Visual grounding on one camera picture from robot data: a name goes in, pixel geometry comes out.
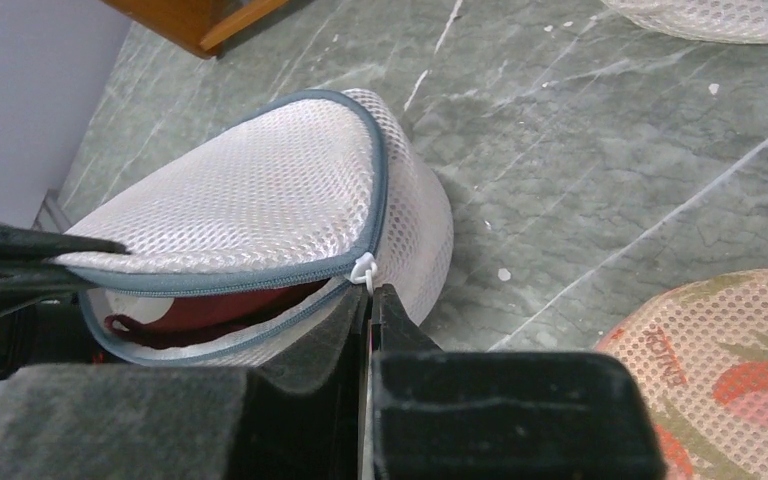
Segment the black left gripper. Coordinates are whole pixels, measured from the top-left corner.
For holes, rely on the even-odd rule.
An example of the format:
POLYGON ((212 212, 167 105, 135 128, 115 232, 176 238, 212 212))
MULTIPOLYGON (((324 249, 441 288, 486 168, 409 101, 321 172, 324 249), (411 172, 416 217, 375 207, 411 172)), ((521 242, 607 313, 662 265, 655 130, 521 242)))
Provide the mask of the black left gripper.
MULTIPOLYGON (((121 243, 0 223, 0 260, 49 259, 80 252, 128 255, 121 243)), ((45 262, 1 262, 0 294, 74 292, 96 287, 45 262)), ((121 360, 91 335, 75 296, 43 300, 0 316, 0 380, 27 365, 99 364, 121 360)))

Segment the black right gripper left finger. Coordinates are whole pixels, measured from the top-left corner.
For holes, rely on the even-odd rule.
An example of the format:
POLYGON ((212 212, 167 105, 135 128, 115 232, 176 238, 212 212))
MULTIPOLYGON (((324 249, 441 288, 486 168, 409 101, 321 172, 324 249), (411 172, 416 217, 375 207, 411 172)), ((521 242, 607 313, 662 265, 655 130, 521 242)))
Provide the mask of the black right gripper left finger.
POLYGON ((40 364, 0 389, 0 479, 354 479, 354 287, 265 364, 40 364))

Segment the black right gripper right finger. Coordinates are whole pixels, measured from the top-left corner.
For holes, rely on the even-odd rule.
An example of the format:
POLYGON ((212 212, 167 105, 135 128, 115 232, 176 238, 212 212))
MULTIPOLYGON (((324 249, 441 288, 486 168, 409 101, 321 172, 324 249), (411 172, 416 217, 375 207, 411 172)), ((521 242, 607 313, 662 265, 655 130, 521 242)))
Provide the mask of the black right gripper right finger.
POLYGON ((447 352, 394 287, 372 297, 365 464, 375 479, 663 479, 642 394, 590 351, 447 352))

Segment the white mesh laundry bag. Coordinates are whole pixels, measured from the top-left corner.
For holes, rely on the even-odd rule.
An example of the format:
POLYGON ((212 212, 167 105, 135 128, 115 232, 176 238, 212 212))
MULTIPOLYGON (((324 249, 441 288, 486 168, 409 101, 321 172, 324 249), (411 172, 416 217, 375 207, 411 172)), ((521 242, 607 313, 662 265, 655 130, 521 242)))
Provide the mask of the white mesh laundry bag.
POLYGON ((396 115, 375 92, 308 89, 279 98, 86 215, 75 236, 128 255, 64 254, 96 284, 88 329, 145 366, 258 365, 287 350, 350 289, 390 285, 422 323, 453 253, 451 205, 396 115), (156 350, 104 325, 108 296, 205 297, 326 285, 278 317, 186 347, 156 350))

